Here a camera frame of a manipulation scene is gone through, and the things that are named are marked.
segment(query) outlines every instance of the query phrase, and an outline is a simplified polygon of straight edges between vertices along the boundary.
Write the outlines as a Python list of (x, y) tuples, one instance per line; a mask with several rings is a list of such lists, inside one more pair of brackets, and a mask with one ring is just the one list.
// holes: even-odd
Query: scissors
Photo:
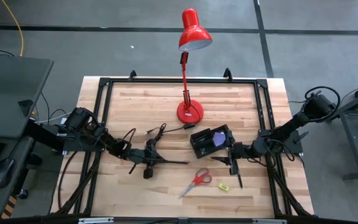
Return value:
[(182, 198), (183, 196), (185, 196), (185, 194), (187, 194), (196, 185), (199, 185), (202, 183), (204, 183), (204, 184), (211, 183), (211, 181), (212, 181), (212, 177), (209, 174), (209, 169), (201, 168), (199, 171), (197, 171), (196, 177), (191, 182), (191, 184), (183, 191), (183, 193), (179, 196), (179, 198)]

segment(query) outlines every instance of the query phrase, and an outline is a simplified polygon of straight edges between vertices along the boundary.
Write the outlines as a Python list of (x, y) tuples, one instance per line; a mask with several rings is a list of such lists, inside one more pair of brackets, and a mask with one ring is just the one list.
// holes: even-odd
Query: concrete floor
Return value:
[[(205, 28), (257, 29), (253, 0), (9, 0), (18, 21), (42, 26), (180, 28), (181, 12), (194, 7)], [(356, 0), (260, 0), (266, 29), (358, 30)], [(0, 2), (0, 24), (13, 24)], [(189, 76), (220, 77), (229, 67), (235, 77), (266, 77), (259, 34), (213, 33), (208, 48), (190, 55)], [(44, 88), (52, 110), (71, 111), (83, 76), (179, 76), (180, 33), (166, 32), (50, 32), (25, 31), (25, 56), (55, 61)], [(327, 85), (342, 96), (358, 87), (358, 35), (267, 35), (274, 77), (284, 78), (290, 100)], [(19, 53), (17, 31), (0, 30), (0, 49)], [(38, 103), (40, 119), (47, 117)], [(300, 105), (291, 105), (296, 113)], [(303, 140), (305, 172), (315, 213), (324, 218), (358, 221), (358, 180), (341, 177), (356, 171), (342, 124), (308, 124)], [(14, 216), (48, 212), (61, 159), (34, 171), (26, 185), (27, 200)]]

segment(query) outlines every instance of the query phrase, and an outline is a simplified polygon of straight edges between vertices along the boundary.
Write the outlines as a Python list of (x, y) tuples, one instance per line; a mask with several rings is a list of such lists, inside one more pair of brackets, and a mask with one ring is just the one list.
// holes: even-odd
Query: yellow cable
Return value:
[(22, 33), (22, 29), (20, 28), (19, 23), (17, 22), (15, 15), (12, 13), (11, 9), (9, 8), (9, 6), (6, 4), (5, 0), (1, 0), (2, 3), (4, 3), (6, 9), (9, 11), (9, 13), (11, 14), (12, 18), (15, 20), (15, 23), (17, 25), (17, 28), (19, 29), (20, 32), (20, 38), (22, 39), (22, 48), (20, 50), (20, 57), (23, 57), (23, 51), (24, 51), (24, 38), (23, 38), (23, 33)]

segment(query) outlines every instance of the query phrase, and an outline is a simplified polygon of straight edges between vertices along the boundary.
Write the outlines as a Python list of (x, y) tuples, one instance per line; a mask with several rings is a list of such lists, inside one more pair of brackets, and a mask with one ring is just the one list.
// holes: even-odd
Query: lamp shade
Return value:
[(200, 26), (197, 11), (185, 9), (181, 15), (185, 31), (179, 40), (179, 50), (189, 52), (202, 49), (212, 43), (212, 37), (204, 28)]

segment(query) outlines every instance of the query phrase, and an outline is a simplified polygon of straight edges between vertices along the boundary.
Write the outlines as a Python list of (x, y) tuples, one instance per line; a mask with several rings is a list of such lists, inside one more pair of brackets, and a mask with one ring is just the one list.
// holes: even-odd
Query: wooden table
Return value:
[[(100, 77), (84, 77), (77, 107), (93, 110)], [(99, 166), (98, 181), (94, 195), (92, 216), (110, 217), (205, 217), (205, 218), (252, 218), (273, 217), (267, 170), (259, 164), (238, 160), (242, 183), (237, 176), (229, 175), (229, 167), (214, 161), (211, 156), (226, 156), (221, 150), (197, 159), (189, 142), (190, 135), (206, 128), (227, 124), (236, 141), (250, 144), (260, 129), (256, 110), (254, 88), (250, 84), (188, 84), (191, 97), (204, 107), (204, 118), (195, 128), (164, 134), (157, 143), (157, 150), (164, 158), (189, 161), (188, 165), (159, 164), (151, 179), (143, 179), (144, 166), (139, 165), (129, 175), (133, 163), (122, 161), (104, 152)], [(291, 119), (290, 107), (284, 81), (268, 79), (276, 125)], [(115, 138), (121, 138), (130, 129), (136, 128), (133, 147), (143, 149), (146, 140), (154, 137), (144, 133), (167, 123), (168, 129), (182, 124), (176, 116), (178, 104), (183, 100), (181, 83), (115, 83), (108, 114), (107, 128)], [(78, 185), (84, 153), (79, 152), (63, 178), (62, 202), (64, 203)], [(289, 189), (304, 208), (313, 213), (308, 184), (301, 161), (290, 162), (282, 156)], [(65, 157), (62, 169), (68, 159)], [(213, 180), (210, 184), (197, 186), (184, 198), (180, 193), (193, 180), (196, 171), (208, 167)], [(223, 183), (228, 192), (218, 188)], [(86, 203), (88, 189), (83, 197)], [(281, 190), (278, 190), (280, 208), (284, 211)], [(57, 210), (57, 191), (53, 198), (52, 211)]]

